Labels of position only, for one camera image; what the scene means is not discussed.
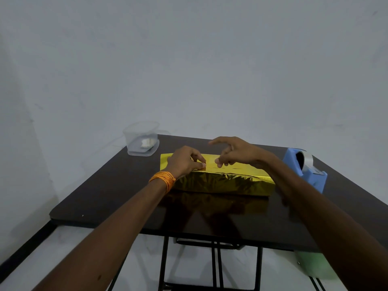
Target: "forearm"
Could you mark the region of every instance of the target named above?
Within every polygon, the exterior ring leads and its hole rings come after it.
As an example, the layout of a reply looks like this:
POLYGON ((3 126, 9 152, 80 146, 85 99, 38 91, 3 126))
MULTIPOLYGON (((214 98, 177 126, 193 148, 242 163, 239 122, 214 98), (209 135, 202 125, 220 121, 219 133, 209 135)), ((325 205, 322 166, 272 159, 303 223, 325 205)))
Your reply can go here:
POLYGON ((91 232, 34 290, 106 290, 165 192, 164 181, 150 182, 91 232))
POLYGON ((280 159, 265 162, 265 170, 348 289, 388 284, 388 252, 376 239, 280 159))

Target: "blue tape dispenser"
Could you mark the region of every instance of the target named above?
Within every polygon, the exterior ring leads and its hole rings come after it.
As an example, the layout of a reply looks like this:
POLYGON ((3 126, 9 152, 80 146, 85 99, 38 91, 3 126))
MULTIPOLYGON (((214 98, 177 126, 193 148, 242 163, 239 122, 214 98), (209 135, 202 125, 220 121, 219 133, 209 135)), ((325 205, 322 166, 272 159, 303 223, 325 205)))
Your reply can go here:
POLYGON ((327 173, 313 166, 313 156, 305 150, 288 148, 283 162, 320 193, 325 187, 327 173))

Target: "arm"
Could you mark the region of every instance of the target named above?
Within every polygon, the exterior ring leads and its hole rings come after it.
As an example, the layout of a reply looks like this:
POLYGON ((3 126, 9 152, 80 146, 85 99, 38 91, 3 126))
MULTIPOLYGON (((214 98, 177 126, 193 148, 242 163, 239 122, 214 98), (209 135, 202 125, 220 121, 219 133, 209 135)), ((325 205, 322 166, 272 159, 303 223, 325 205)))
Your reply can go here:
POLYGON ((388 288, 387 250, 348 214, 274 154, 236 137, 219 137, 210 142, 215 143, 229 144, 216 159, 219 167, 247 163, 272 177, 349 290, 388 288))
MULTIPOLYGON (((197 150, 185 146, 168 159, 165 171, 178 179, 205 162, 197 150)), ((106 290, 166 188, 161 179, 151 181, 82 240, 34 291, 106 290)))

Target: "dark brown tabletop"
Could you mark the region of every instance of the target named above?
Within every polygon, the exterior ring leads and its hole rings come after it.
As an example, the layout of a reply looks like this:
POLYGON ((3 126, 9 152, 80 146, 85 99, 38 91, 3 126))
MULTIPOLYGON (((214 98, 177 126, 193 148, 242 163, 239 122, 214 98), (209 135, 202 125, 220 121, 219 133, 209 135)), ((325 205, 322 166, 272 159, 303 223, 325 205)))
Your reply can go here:
MULTIPOLYGON (((149 157, 129 156, 123 148, 51 212, 59 225, 94 228, 144 187, 159 170, 160 154, 188 145, 220 154, 221 145, 205 139, 159 135, 149 157)), ((286 148, 259 145, 283 158, 286 148)), ((314 158, 328 174, 323 194, 360 223, 388 249, 388 205, 314 158)), ((213 240, 275 249, 319 251, 306 227, 274 192, 269 198, 171 191, 141 233, 213 240)))

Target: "white wall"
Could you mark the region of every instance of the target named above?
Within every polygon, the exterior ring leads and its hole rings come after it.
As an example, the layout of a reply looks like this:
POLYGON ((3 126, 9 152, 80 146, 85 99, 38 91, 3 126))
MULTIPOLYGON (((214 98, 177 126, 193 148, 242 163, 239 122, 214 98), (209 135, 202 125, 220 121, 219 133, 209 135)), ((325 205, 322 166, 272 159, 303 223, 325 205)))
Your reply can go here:
POLYGON ((0 264, 58 203, 33 120, 0 35, 0 264))
POLYGON ((388 203, 387 22, 388 0, 0 1, 59 199, 151 119, 308 149, 388 203))

